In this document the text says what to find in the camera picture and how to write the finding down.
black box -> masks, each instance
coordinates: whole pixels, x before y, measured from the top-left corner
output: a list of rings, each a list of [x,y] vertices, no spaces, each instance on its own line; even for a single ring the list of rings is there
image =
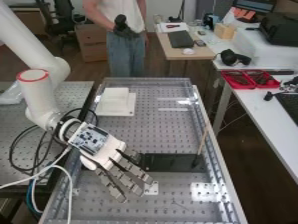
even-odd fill
[[[271,44],[298,47],[298,14],[267,14],[260,29]]]

computer monitor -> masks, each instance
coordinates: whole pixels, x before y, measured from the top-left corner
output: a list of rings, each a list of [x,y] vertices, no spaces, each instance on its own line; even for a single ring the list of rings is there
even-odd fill
[[[260,14],[266,14],[274,10],[277,0],[234,0],[233,5],[241,9],[249,9]]]

chair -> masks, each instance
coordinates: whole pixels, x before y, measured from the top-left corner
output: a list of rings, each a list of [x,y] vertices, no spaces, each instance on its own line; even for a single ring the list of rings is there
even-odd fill
[[[36,4],[40,8],[40,11],[43,13],[44,19],[45,19],[45,32],[52,37],[59,37],[59,49],[63,54],[63,49],[65,46],[65,43],[76,43],[77,39],[75,35],[75,22],[73,22],[73,6],[71,0],[55,0],[55,9],[56,11],[51,12],[49,7],[47,6],[47,3],[44,0],[36,0]]]

red container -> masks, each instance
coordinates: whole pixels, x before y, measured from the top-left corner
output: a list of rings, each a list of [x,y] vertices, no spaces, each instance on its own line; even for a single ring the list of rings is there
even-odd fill
[[[249,78],[254,81],[257,88],[279,88],[279,82],[273,78],[273,76],[262,70],[246,70],[244,71]]]
[[[256,82],[249,78],[244,71],[226,70],[221,72],[221,75],[234,89],[256,88]]]

jeans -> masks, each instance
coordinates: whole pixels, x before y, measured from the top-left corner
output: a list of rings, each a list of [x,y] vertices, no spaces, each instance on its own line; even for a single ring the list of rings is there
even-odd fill
[[[108,32],[107,47],[113,77],[140,77],[144,74],[145,37],[118,37]]]

